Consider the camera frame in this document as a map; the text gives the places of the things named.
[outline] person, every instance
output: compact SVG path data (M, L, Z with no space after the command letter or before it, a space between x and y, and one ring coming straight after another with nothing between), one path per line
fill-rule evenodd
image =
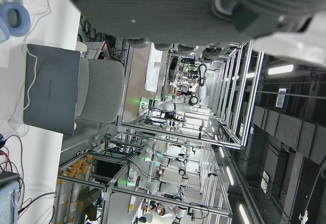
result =
M171 217L175 216L178 207L173 207L170 204L162 204L155 201L150 202L150 211L151 213L156 212L160 217Z

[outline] headphones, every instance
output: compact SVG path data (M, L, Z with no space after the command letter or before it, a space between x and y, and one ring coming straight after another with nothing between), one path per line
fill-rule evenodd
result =
M31 18L23 0L13 0L0 6L0 43L10 36L22 37L31 28Z

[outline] fluorescent light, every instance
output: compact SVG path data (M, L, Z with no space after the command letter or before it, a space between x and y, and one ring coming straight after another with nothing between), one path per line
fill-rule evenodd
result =
M234 78L235 78L235 76L232 77L232 80L234 80ZM237 79L237 80L239 79L239 76L238 76L238 75L236 76L236 79ZM222 80L222 81L223 81L223 80ZM225 81L229 81L229 78L225 78Z
M284 65L284 66L268 69L268 74L275 75L275 74L287 73L293 71L293 69L294 69L294 65Z
M223 152L222 147L220 147L219 150L220 150L220 154L221 154L222 158L224 158L225 156L224 156L224 152Z
M242 205L239 205L239 210L240 210L244 224L250 224L249 219L246 215L245 209L243 208Z
M234 181L233 181L233 178L232 178L232 175L231 175L230 168L229 168L228 166L226 167L226 172L227 172L227 174L228 174L228 177L229 177L230 183L231 183L231 185L233 186L233 185L234 185Z
M255 77L255 73L254 73L254 72L252 72L252 73L248 73L248 74L246 75L246 78L253 78L253 77Z

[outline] gray laptop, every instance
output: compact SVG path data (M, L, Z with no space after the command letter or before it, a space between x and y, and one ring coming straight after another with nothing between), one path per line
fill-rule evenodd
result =
M38 61L24 123L73 135L80 52L34 44L27 47ZM27 53L24 107L28 103L27 90L34 79L34 65L35 58Z

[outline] paper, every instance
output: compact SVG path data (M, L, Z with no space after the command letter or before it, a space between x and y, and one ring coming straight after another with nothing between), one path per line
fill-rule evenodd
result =
M147 91L156 92L157 90L162 53L162 51L155 49L154 43L151 44L145 82L145 89Z

